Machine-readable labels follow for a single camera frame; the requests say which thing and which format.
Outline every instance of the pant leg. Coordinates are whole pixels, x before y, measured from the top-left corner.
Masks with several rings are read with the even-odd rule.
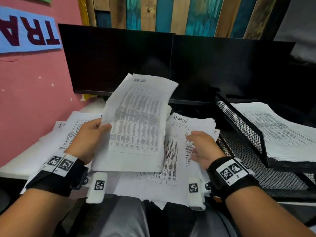
[[[138,198],[121,196],[109,217],[101,216],[90,237],[149,237],[145,206]]]
[[[207,206],[206,210],[197,218],[190,237],[237,237],[229,220]]]

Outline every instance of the paper tray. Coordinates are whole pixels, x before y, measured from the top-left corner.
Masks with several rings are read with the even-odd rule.
[[[316,184],[314,174],[275,171],[267,168],[258,155],[241,142],[240,136],[233,130],[221,131],[217,144],[224,153],[238,157],[255,172],[264,191],[278,202],[316,201]]]
[[[268,158],[262,132],[218,93],[216,94],[215,102],[236,133],[255,151],[267,168],[295,173],[316,173],[316,162],[277,161]]]

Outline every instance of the black monitor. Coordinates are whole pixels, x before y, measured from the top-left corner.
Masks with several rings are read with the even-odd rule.
[[[58,27],[75,93],[111,95],[128,73],[168,78],[172,33]]]
[[[207,102],[213,92],[229,99],[262,100],[282,88],[282,70],[294,43],[174,35],[169,78],[172,98]]]

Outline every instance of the person's left hand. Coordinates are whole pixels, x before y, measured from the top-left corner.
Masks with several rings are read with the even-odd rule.
[[[76,137],[65,150],[65,153],[81,159],[85,165],[90,163],[93,159],[95,148],[101,139],[101,135],[112,128],[111,124],[100,127],[100,123],[101,118],[82,124]]]

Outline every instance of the black wristband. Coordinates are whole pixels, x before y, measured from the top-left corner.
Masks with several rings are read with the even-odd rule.
[[[88,168],[84,166],[83,161],[77,159],[65,177],[41,170],[26,185],[26,189],[34,188],[69,197],[73,189],[81,187],[83,173],[86,175],[87,172]]]
[[[210,180],[211,180],[211,190],[214,195],[219,196],[223,201],[232,193],[235,191],[248,187],[248,186],[257,186],[260,187],[260,184],[258,180],[251,174],[249,174],[249,171],[246,166],[243,165],[243,163],[239,160],[233,159],[234,161],[231,161],[233,158],[224,156],[222,158],[219,158],[215,160],[209,168],[206,170]],[[232,177],[233,175],[237,176],[241,171],[243,171],[244,176],[238,180],[236,180],[232,184],[228,184],[229,182],[224,178],[224,176],[219,173],[216,169],[221,167],[223,164],[230,161],[232,165],[234,165],[237,168],[240,168],[239,171],[232,171],[232,169],[225,168],[224,171],[226,171],[229,175],[229,177]]]

